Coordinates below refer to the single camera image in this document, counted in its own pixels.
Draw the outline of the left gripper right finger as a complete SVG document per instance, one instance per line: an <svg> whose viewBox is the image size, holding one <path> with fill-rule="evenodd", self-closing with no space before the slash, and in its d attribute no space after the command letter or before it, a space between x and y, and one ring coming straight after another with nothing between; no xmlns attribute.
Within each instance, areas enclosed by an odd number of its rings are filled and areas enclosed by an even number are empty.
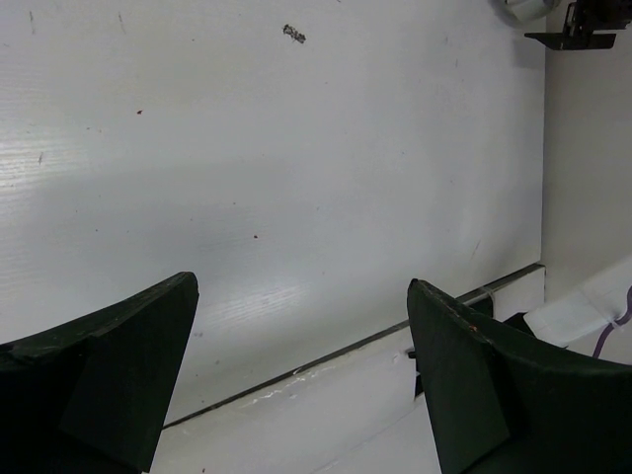
<svg viewBox="0 0 632 474"><path fill-rule="evenodd" d="M553 346L427 281L408 288L444 473L627 473L631 369Z"/></svg>

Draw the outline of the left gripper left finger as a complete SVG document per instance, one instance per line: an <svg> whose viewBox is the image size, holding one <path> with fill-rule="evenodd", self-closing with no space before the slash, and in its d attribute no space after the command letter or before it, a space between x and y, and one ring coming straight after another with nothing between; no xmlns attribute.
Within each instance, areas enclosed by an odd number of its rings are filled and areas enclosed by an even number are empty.
<svg viewBox="0 0 632 474"><path fill-rule="evenodd" d="M2 472L149 472L198 297L182 272L2 344Z"/></svg>

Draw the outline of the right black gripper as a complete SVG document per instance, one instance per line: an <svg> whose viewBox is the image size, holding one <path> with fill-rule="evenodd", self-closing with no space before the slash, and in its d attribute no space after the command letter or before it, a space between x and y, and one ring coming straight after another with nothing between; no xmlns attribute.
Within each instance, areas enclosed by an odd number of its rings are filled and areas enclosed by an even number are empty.
<svg viewBox="0 0 632 474"><path fill-rule="evenodd" d="M562 33L527 33L551 50L612 49L616 34L594 34L623 31L631 23L631 0L577 0L568 8Z"/></svg>

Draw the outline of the white grey headphones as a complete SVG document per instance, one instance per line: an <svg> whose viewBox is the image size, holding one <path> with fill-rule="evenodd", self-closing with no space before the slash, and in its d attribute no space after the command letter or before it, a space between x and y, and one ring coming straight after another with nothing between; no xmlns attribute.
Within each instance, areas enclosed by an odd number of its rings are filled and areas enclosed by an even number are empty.
<svg viewBox="0 0 632 474"><path fill-rule="evenodd" d="M548 16L558 8L560 0L498 0L498 10L515 24L527 24Z"/></svg>

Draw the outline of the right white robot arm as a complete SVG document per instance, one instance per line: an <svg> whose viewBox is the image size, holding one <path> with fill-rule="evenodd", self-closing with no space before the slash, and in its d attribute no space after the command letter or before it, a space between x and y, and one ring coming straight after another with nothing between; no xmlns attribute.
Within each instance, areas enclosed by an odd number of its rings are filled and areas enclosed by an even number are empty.
<svg viewBox="0 0 632 474"><path fill-rule="evenodd" d="M629 1L573 1L566 11L563 29L557 33L526 33L553 51L609 50L616 33L631 23ZM559 347L592 333L598 334L598 355L615 329L631 321L631 285L621 290L623 305L607 306L603 296L586 283L558 301L546 304L525 316L525 322L537 338Z"/></svg>

